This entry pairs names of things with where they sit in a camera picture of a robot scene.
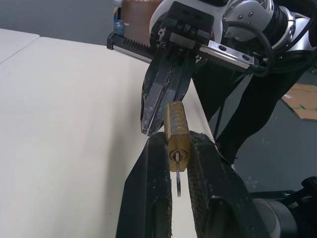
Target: cardboard box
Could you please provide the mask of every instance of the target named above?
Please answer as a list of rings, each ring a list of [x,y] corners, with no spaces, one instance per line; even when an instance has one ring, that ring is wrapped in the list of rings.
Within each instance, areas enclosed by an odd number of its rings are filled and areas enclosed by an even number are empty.
[[[296,83],[282,100],[301,119],[317,121],[317,87]]]

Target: white table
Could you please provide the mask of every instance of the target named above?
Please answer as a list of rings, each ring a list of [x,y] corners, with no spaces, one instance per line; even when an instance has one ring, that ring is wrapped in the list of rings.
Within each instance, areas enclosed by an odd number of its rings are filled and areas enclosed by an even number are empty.
[[[104,46],[38,38],[0,65],[0,237],[112,238],[140,131],[148,64]],[[211,131],[191,83],[189,128]],[[187,176],[173,237],[196,236]]]
[[[36,34],[0,29],[0,63],[39,37]]]

